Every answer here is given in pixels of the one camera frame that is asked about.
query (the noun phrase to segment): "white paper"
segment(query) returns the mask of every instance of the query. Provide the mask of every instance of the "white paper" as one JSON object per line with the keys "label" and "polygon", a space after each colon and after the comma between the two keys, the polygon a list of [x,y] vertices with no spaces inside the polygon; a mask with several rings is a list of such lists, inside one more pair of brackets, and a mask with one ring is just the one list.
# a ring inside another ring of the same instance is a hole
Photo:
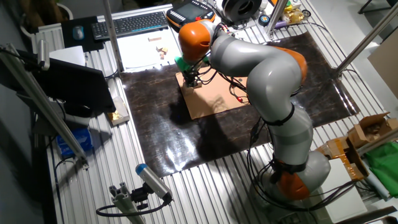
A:
{"label": "white paper", "polygon": [[50,58],[64,62],[74,63],[75,65],[86,65],[85,54],[82,46],[69,47],[67,49],[50,52]]}
{"label": "white paper", "polygon": [[[152,67],[156,68],[159,65],[173,64],[174,57],[181,56],[181,53],[170,29],[118,38],[125,71],[137,72]],[[156,37],[161,37],[162,39],[149,42],[149,38]],[[160,59],[160,52],[156,51],[156,47],[160,45],[168,48],[163,60]]]}

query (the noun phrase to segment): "computer mouse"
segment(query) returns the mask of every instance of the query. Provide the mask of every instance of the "computer mouse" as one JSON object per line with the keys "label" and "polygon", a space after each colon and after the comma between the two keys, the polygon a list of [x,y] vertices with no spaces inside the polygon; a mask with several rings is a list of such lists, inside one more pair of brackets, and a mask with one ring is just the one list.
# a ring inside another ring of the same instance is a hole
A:
{"label": "computer mouse", "polygon": [[72,34],[75,40],[83,40],[85,38],[85,33],[82,26],[75,26],[73,28]]}

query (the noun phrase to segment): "cardboard sheet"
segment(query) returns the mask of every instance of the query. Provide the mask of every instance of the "cardboard sheet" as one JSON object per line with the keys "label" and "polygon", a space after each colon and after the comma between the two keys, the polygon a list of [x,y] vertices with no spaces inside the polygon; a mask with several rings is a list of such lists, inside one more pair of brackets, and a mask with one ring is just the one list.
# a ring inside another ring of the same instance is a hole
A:
{"label": "cardboard sheet", "polygon": [[[199,69],[199,72],[205,72],[208,69],[209,67],[201,68]],[[216,70],[211,69],[200,78],[203,81],[209,80],[215,72]],[[233,88],[235,95],[242,97],[243,103],[241,103],[229,92],[229,82],[223,79],[219,74],[217,74],[208,85],[202,85],[201,87],[195,88],[193,93],[183,89],[186,87],[183,87],[184,78],[181,72],[175,74],[175,77],[180,85],[191,119],[201,118],[247,105],[248,99],[245,92],[239,88]],[[248,78],[244,77],[236,79],[246,86]]]}

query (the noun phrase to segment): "metal rod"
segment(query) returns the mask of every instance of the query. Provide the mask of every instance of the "metal rod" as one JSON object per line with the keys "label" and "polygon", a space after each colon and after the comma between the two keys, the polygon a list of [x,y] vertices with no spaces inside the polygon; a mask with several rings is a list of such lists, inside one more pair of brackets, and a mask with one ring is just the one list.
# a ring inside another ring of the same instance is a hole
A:
{"label": "metal rod", "polygon": [[276,2],[274,10],[273,10],[273,12],[271,14],[271,19],[270,19],[269,24],[267,26],[268,27],[267,35],[270,38],[272,38],[272,35],[274,33],[274,29],[275,29],[275,25],[278,22],[278,20],[279,20],[280,16],[282,15],[282,13],[284,12],[285,6],[286,6],[288,1],[289,0],[278,0]]}
{"label": "metal rod", "polygon": [[360,156],[363,156],[365,153],[383,145],[386,142],[392,141],[394,138],[398,138],[398,129],[394,129],[389,133],[380,136],[376,140],[367,143],[366,145],[360,147],[357,151]]}
{"label": "metal rod", "polygon": [[118,72],[123,72],[123,63],[122,63],[122,56],[120,55],[118,40],[116,38],[116,31],[114,29],[113,19],[112,19],[112,12],[111,6],[109,5],[108,0],[103,0],[104,7],[105,7],[105,23],[108,29],[109,39],[111,40],[113,55],[116,59],[116,66],[118,67]]}
{"label": "metal rod", "polygon": [[[7,44],[6,50],[18,55],[17,50],[14,48],[14,46],[12,46],[12,44]],[[15,76],[27,94],[33,99],[34,103],[41,110],[41,112],[43,112],[55,130],[62,136],[73,153],[75,153],[81,162],[86,165],[87,157],[84,150],[81,148],[79,142],[76,140],[65,122],[63,122],[63,120],[55,112],[54,108],[52,108],[49,99],[45,95],[43,89],[37,83],[34,76],[25,70],[24,64],[20,59],[4,52],[0,53],[0,59],[4,62],[9,71]]]}
{"label": "metal rod", "polygon": [[398,14],[398,4],[388,12],[388,14],[373,28],[373,30],[356,46],[356,48],[342,61],[336,68],[337,74],[340,74],[377,36],[379,33],[390,23],[390,21]]}

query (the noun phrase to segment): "yellow object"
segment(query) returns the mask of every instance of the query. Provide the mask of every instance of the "yellow object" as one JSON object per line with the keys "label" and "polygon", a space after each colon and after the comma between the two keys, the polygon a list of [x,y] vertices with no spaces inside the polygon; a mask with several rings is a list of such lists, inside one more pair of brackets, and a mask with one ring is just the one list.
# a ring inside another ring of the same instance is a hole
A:
{"label": "yellow object", "polygon": [[300,9],[294,9],[283,14],[282,19],[287,25],[298,24],[304,19],[304,15]]}
{"label": "yellow object", "polygon": [[289,11],[291,11],[292,9],[293,9],[293,6],[292,6],[292,5],[286,6],[285,9],[284,9],[284,12],[289,12]]}
{"label": "yellow object", "polygon": [[162,48],[162,52],[167,55],[167,52],[169,51],[169,49],[167,47]]}

